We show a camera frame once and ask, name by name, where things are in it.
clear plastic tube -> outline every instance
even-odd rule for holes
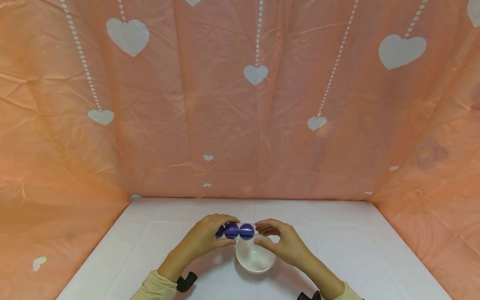
[[[231,240],[251,240],[255,235],[255,224],[227,223],[216,232],[217,239],[225,237]]]

blue sphere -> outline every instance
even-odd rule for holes
[[[225,225],[225,237],[234,240],[239,235],[239,227],[237,223],[228,223]]]
[[[216,234],[215,234],[215,237],[216,237],[217,239],[219,239],[219,238],[221,238],[221,237],[223,236],[223,231],[224,231],[224,229],[225,229],[225,228],[223,227],[223,225],[220,226],[220,228],[218,229],[218,231],[217,231]]]
[[[240,226],[240,237],[242,240],[251,240],[255,231],[253,230],[253,226],[251,224],[245,223]]]

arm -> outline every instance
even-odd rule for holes
[[[277,235],[280,241],[275,244],[270,239],[255,239],[254,243],[305,273],[326,300],[361,300],[348,284],[338,279],[310,252],[291,225],[273,219],[260,221],[255,225],[261,235]]]
[[[218,228],[227,222],[238,223],[239,220],[214,214],[198,221],[161,266],[148,274],[131,300],[172,300],[177,292],[176,282],[193,260],[212,250],[236,244],[234,240],[217,240],[215,237]]]

fabric wall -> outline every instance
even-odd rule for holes
[[[132,194],[374,202],[480,286],[480,0],[0,0],[0,299]]]

hand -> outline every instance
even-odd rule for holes
[[[258,233],[265,237],[271,235],[280,237],[277,244],[270,239],[261,238],[253,242],[269,250],[287,264],[302,270],[309,260],[316,259],[292,225],[268,219],[255,223],[255,226]]]
[[[212,250],[235,245],[235,240],[217,240],[215,237],[220,226],[227,222],[239,223],[240,221],[229,215],[214,214],[204,217],[190,229],[175,250],[183,253],[193,261]]]

